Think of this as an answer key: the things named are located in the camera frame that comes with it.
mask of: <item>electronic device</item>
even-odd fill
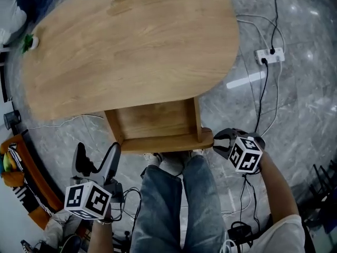
[[[229,160],[237,172],[254,173],[259,165],[264,140],[257,133],[224,129],[214,136],[213,150]]]
[[[122,184],[114,179],[120,157],[121,147],[115,142],[96,168],[80,142],[74,153],[73,177],[66,188],[64,209],[82,219],[103,219],[110,202],[124,203]]]

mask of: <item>marble floor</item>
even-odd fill
[[[47,13],[63,0],[53,0]],[[274,0],[232,0],[236,14],[255,14],[275,19]],[[326,166],[335,156],[337,148],[337,0],[277,0],[279,27],[286,42],[285,62],[280,77],[278,116],[265,134],[266,150],[279,167],[297,200],[312,181],[312,164]],[[259,17],[240,16],[254,22],[270,44],[272,25]],[[259,109],[260,81],[253,81],[252,74],[265,72],[255,62],[254,50],[264,49],[256,28],[239,23],[240,50],[233,68],[216,87],[200,98],[201,118],[204,126],[214,133],[232,127],[247,132],[254,131]],[[274,39],[276,47],[282,47],[278,33]],[[37,121],[27,105],[22,84],[22,55],[19,43],[13,45],[6,62],[6,87],[13,98],[15,108],[22,114],[21,129],[41,125],[58,125],[59,121]],[[269,66],[269,78],[262,101],[259,132],[271,123],[276,109],[276,80],[279,64]],[[251,82],[227,88],[227,84],[251,77]],[[65,190],[71,177],[71,164],[75,147],[83,142],[88,156],[100,163],[111,142],[104,121],[93,117],[80,117],[58,128],[30,130],[39,156],[61,190]],[[240,193],[243,184],[241,175],[213,150],[206,157],[214,174],[220,195],[223,218],[227,226],[239,219]],[[142,156],[121,157],[117,180],[124,189],[141,186],[140,173],[146,166]],[[269,215],[265,187],[259,175],[249,177],[256,188],[257,215],[262,224]],[[253,220],[254,200],[243,194],[242,220],[256,229]],[[127,199],[125,210],[134,214],[138,205],[137,195]],[[124,215],[115,224],[115,232],[131,230],[132,219]],[[187,226],[187,201],[183,196],[181,209],[182,236]]]

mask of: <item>white cable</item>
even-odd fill
[[[265,20],[267,20],[268,22],[270,22],[272,25],[274,25],[274,27],[276,27],[276,29],[279,31],[280,35],[281,35],[281,38],[282,38],[282,41],[283,41],[283,53],[285,53],[285,40],[284,40],[284,36],[281,32],[281,30],[267,17],[265,16],[260,16],[260,15],[254,15],[254,14],[237,14],[237,17],[238,16],[249,16],[249,17],[259,17],[259,18],[263,18]]]
[[[78,235],[73,234],[73,235],[69,236],[68,239],[64,242],[63,247],[62,247],[60,253],[63,252],[63,249],[65,248],[65,246],[66,246],[66,244],[68,243],[68,241],[69,241],[71,238],[73,238],[74,236],[78,236]]]
[[[75,116],[67,121],[64,121],[62,124],[60,125],[42,125],[42,126],[37,126],[35,128],[29,128],[28,130],[31,130],[31,129],[40,129],[40,128],[59,128],[61,126],[63,126],[65,123],[67,122],[70,122],[70,121],[73,121],[74,119],[78,118],[78,117],[82,117],[82,116],[89,116],[89,117],[96,117],[96,118],[101,118],[101,119],[104,119],[103,117],[100,117],[98,115],[92,115],[92,114],[81,114],[81,115],[78,115],[78,116]]]
[[[226,253],[226,248],[228,249],[228,252],[231,252],[230,245],[227,245],[228,243],[232,243],[234,247],[236,247],[236,244],[233,240],[227,239],[227,231],[225,231],[225,241],[222,244],[222,247],[220,248],[220,253]]]
[[[247,188],[247,190],[248,190],[248,194],[249,194],[249,203],[248,203],[248,205],[245,207],[245,208],[243,208],[242,210],[238,210],[238,211],[221,211],[221,213],[222,213],[222,217],[223,218],[226,218],[226,217],[234,217],[234,214],[235,213],[238,213],[238,212],[242,212],[242,211],[244,211],[244,210],[246,210],[248,207],[249,207],[249,205],[251,204],[251,202],[252,202],[252,196],[251,196],[251,192],[249,191],[249,188],[248,188],[248,186],[247,186],[247,184],[245,184],[245,186],[246,186],[246,188]]]
[[[272,123],[269,125],[269,127],[261,134],[261,137],[263,137],[267,131],[272,127],[272,125],[274,124],[274,122],[276,121],[276,117],[277,117],[277,110],[279,108],[279,86],[280,86],[280,77],[282,74],[282,62],[280,61],[280,73],[279,73],[279,77],[277,78],[277,84],[276,84],[276,88],[277,88],[277,97],[276,97],[276,110],[275,110],[275,116],[274,119],[272,121]]]
[[[265,16],[260,16],[260,15],[254,15],[254,14],[238,14],[238,16],[249,16],[249,17],[259,17],[259,18],[263,18],[265,20],[267,20],[268,22],[270,22],[272,25],[274,25],[274,27],[276,27],[276,29],[279,31],[281,38],[282,38],[282,42],[283,42],[283,54],[285,54],[285,40],[284,40],[284,36],[281,32],[281,30],[267,17]],[[269,125],[269,127],[261,134],[261,137],[263,137],[267,131],[272,127],[272,125],[274,124],[274,122],[276,121],[277,118],[277,111],[279,108],[279,90],[280,90],[280,76],[282,74],[282,62],[280,61],[280,73],[279,73],[279,77],[277,78],[277,84],[276,84],[276,88],[277,88],[277,97],[276,97],[276,110],[275,110],[275,116],[274,119],[272,121],[272,123]]]
[[[258,28],[258,26],[257,26],[256,24],[254,24],[254,23],[252,23],[252,22],[249,22],[249,21],[240,20],[240,19],[237,19],[237,21],[238,21],[238,22],[241,22],[241,23],[249,23],[249,24],[254,25],[254,26],[256,27],[257,31],[259,32],[261,38],[263,39],[266,48],[269,49],[268,44],[267,44],[267,41],[266,41],[265,38],[263,37],[261,30]]]

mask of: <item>white shirt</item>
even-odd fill
[[[283,218],[259,239],[254,241],[251,253],[304,253],[305,234],[301,217]]]
[[[27,15],[16,4],[16,0],[0,0],[0,30],[13,34],[26,22]]]

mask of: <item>table top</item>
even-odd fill
[[[24,54],[28,103],[56,119],[198,96],[233,66],[231,0],[67,0]]]

